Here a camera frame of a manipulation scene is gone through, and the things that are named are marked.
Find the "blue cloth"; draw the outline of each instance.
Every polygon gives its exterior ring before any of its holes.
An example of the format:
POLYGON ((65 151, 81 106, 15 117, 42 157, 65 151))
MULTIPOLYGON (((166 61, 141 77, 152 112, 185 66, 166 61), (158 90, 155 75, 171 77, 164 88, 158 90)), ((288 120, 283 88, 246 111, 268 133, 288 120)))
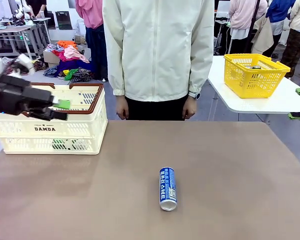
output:
POLYGON ((59 62, 59 65, 56 66, 56 72, 54 73, 54 77, 58 77, 59 73, 63 70, 71 70, 71 69, 86 69, 91 72, 94 72, 94 66, 90 63, 83 62, 81 60, 71 60, 71 61, 61 61, 59 62))
POLYGON ((265 15, 270 19, 270 23, 283 21, 288 16, 289 8, 295 4, 296 0, 273 0, 265 15))
POLYGON ((48 77, 48 78, 54 78, 56 72, 57 72, 57 66, 54 66, 52 68, 49 68, 49 69, 45 70, 43 75, 48 77))

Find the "orange cloth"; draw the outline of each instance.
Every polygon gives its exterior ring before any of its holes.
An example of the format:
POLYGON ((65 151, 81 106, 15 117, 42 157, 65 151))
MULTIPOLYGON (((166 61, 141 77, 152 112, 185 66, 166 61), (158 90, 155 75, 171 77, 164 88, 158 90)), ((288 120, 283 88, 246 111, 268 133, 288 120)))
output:
POLYGON ((77 48, 77 44, 74 41, 58 41, 56 44, 58 44, 62 48, 67 48, 68 46, 73 46, 75 49, 77 48))

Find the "yellow plastic basket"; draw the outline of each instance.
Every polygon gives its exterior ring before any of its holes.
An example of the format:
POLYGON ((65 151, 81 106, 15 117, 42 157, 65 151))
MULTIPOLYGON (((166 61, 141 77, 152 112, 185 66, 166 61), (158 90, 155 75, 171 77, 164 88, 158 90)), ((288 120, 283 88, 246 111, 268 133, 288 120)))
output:
POLYGON ((269 98, 290 72, 286 65, 261 54, 226 54, 224 58, 224 82, 242 99, 269 98), (261 69, 247 66, 260 66, 261 69))

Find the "wristwatch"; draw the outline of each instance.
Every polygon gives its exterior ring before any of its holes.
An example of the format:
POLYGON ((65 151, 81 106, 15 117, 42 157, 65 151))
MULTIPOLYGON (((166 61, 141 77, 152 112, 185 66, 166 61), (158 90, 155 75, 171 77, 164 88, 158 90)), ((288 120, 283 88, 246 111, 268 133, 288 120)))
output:
POLYGON ((190 97, 193 97, 195 100, 198 100, 201 96, 201 93, 200 92, 197 92, 197 93, 194 93, 192 91, 189 91, 189 94, 188 94, 190 97))

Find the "white plastic basket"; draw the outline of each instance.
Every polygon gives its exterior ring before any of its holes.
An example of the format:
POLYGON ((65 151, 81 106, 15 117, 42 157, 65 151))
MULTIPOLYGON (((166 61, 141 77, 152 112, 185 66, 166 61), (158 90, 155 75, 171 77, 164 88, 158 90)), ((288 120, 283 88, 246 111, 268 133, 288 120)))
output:
POLYGON ((70 100, 67 121, 43 121, 23 114, 0 113, 0 141, 6 154, 77 154, 99 153, 108 119, 105 91, 99 83, 54 85, 33 83, 34 88, 52 92, 70 100))

